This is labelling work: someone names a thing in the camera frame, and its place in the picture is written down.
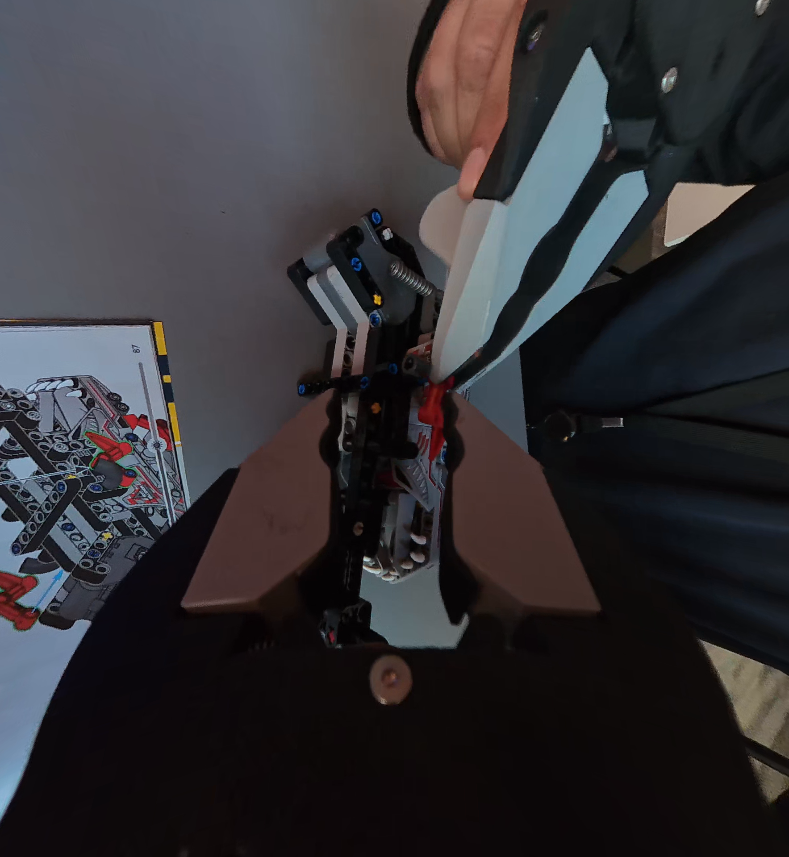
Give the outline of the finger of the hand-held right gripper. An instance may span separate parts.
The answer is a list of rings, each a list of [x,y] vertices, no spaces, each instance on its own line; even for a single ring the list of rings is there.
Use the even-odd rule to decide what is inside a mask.
[[[591,48],[508,200],[430,203],[430,251],[447,268],[430,377],[439,383],[488,343],[539,241],[560,219],[603,142],[608,83]]]
[[[464,387],[519,348],[597,275],[649,196],[643,170],[591,169],[518,275],[487,341],[454,373]]]

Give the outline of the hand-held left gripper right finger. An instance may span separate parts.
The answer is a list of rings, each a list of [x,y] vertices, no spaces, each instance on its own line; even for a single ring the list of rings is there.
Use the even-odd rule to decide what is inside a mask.
[[[593,618],[601,605],[539,463],[458,393],[442,400],[439,587],[453,625]]]

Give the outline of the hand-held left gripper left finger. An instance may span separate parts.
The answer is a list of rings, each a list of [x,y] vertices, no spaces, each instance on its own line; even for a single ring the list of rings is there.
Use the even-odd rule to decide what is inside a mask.
[[[182,599],[191,615],[283,615],[299,576],[329,540],[332,471],[321,441],[340,415],[329,391],[303,408],[241,464]]]

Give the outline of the red lego axle connector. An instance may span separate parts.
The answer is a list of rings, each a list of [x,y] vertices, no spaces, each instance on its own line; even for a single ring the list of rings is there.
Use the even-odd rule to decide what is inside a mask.
[[[422,403],[418,409],[418,421],[420,423],[432,427],[433,430],[443,430],[443,401],[453,389],[454,380],[451,375],[439,382],[429,381],[424,386]]]

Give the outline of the grey dinosaur lego model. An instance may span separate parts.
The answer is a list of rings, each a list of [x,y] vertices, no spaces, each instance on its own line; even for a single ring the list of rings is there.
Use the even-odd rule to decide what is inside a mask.
[[[400,584],[440,566],[447,443],[428,458],[431,427],[418,421],[442,294],[409,241],[372,208],[288,267],[315,316],[334,329],[300,397],[338,395],[340,415],[321,452],[332,466],[333,530],[310,585],[327,646],[380,641],[363,576]]]

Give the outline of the lego instruction booklet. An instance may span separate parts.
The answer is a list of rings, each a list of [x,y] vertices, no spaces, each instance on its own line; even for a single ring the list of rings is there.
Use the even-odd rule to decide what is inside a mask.
[[[163,324],[0,320],[0,819],[84,632],[187,508]]]

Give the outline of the person's right hand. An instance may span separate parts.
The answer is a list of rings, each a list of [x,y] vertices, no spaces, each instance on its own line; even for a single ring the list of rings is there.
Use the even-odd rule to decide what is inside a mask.
[[[459,171],[469,201],[507,120],[525,1],[452,1],[433,27],[413,87],[431,154]]]

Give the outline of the person's dark navy clothing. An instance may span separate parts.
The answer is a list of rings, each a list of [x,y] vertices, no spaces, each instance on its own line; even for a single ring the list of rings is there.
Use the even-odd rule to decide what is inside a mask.
[[[741,212],[530,337],[526,422],[580,415],[529,441],[565,511],[605,520],[699,637],[789,676],[789,268],[740,256]]]

